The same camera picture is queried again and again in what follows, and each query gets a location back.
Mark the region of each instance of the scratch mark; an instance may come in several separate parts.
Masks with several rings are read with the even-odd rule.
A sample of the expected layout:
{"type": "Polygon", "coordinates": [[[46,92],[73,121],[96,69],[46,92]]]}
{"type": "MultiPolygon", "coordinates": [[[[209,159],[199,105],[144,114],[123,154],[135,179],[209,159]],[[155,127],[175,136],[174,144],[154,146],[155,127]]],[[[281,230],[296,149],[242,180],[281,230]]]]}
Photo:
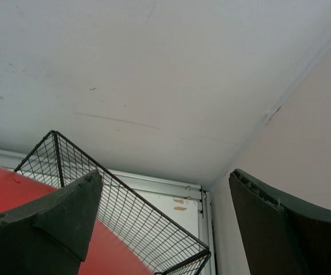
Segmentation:
{"type": "Polygon", "coordinates": [[[147,128],[151,128],[151,129],[160,130],[160,128],[156,128],[156,127],[149,126],[149,125],[146,125],[146,124],[141,124],[141,123],[128,121],[128,120],[124,120],[124,119],[114,119],[113,117],[91,115],[89,113],[80,113],[80,112],[74,112],[74,114],[75,115],[80,115],[80,116],[87,116],[87,117],[96,117],[98,119],[107,119],[107,120],[112,120],[112,121],[124,122],[124,123],[127,123],[127,124],[133,124],[133,125],[138,125],[138,126],[142,126],[142,127],[147,127],[147,128]]]}
{"type": "Polygon", "coordinates": [[[191,135],[191,136],[194,136],[195,138],[201,138],[201,139],[209,139],[209,140],[213,140],[214,142],[221,142],[221,143],[225,143],[225,144],[237,145],[237,142],[228,142],[227,140],[216,139],[216,138],[209,137],[209,136],[198,136],[198,135],[191,135]]]}
{"type": "Polygon", "coordinates": [[[175,202],[178,202],[178,203],[181,203],[181,204],[183,204],[184,203],[184,200],[182,200],[182,199],[173,199],[175,202]]]}
{"type": "Polygon", "coordinates": [[[177,206],[174,208],[174,210],[178,210],[178,211],[184,211],[184,210],[187,210],[186,207],[182,207],[182,206],[177,206]]]}
{"type": "Polygon", "coordinates": [[[150,19],[150,18],[151,18],[151,16],[152,16],[153,13],[154,13],[155,7],[156,7],[156,2],[153,3],[153,6],[151,7],[150,12],[149,12],[149,14],[147,15],[147,19],[150,19]]]}
{"type": "Polygon", "coordinates": [[[280,109],[281,109],[281,106],[276,110],[276,112],[274,112],[274,114],[268,119],[268,121],[266,122],[266,125],[271,121],[271,119],[274,117],[274,115],[276,115],[276,113],[278,112],[278,111],[280,111],[280,109]]]}

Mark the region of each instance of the red floor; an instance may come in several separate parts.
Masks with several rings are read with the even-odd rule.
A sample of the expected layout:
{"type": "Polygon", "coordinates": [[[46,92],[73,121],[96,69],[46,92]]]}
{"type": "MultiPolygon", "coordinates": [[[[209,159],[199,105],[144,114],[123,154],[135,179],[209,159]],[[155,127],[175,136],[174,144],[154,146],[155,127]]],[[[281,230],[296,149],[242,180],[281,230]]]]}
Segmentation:
{"type": "MultiPolygon", "coordinates": [[[[0,212],[54,191],[35,180],[0,168],[0,212]]],[[[79,275],[152,274],[127,246],[100,221],[96,221],[85,262],[79,275]]]]}

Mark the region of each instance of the wire basket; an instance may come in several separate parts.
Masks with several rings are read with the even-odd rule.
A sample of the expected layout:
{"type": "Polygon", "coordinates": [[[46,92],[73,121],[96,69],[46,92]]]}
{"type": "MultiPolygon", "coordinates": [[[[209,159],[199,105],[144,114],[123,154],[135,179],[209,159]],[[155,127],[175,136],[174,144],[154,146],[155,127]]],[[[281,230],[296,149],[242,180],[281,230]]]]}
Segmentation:
{"type": "Polygon", "coordinates": [[[15,172],[60,188],[97,169],[103,177],[97,219],[154,274],[198,275],[209,247],[57,131],[50,131],[15,172]]]}

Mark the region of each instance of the black plastic piece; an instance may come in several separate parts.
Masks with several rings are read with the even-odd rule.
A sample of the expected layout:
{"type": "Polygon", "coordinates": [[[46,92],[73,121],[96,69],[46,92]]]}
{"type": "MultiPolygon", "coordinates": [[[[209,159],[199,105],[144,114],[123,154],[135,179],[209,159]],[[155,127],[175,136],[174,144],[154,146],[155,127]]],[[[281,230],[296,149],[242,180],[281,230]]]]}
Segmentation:
{"type": "Polygon", "coordinates": [[[229,184],[251,275],[331,274],[331,210],[242,170],[229,184]]]}
{"type": "Polygon", "coordinates": [[[98,211],[102,177],[90,172],[0,213],[0,275],[77,275],[98,211]]]}

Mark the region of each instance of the black wire basket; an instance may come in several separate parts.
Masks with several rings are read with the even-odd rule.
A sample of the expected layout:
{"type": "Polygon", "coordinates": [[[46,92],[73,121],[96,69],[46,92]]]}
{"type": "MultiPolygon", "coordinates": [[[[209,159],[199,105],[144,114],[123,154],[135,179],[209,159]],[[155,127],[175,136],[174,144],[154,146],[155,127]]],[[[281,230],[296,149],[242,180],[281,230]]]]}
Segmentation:
{"type": "Polygon", "coordinates": [[[154,274],[198,275],[209,247],[57,131],[50,131],[15,172],[60,188],[92,170],[103,177],[97,219],[154,274]]]}

